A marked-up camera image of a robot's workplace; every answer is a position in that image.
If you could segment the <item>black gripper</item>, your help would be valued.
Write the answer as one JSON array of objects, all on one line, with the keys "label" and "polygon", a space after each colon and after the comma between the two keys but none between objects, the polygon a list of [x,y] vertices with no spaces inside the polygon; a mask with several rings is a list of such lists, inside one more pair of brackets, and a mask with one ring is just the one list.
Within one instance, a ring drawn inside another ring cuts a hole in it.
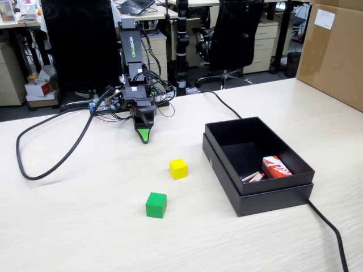
[{"label": "black gripper", "polygon": [[157,107],[152,105],[145,86],[126,86],[122,89],[122,97],[122,109],[131,109],[134,129],[142,143],[147,144]]}]

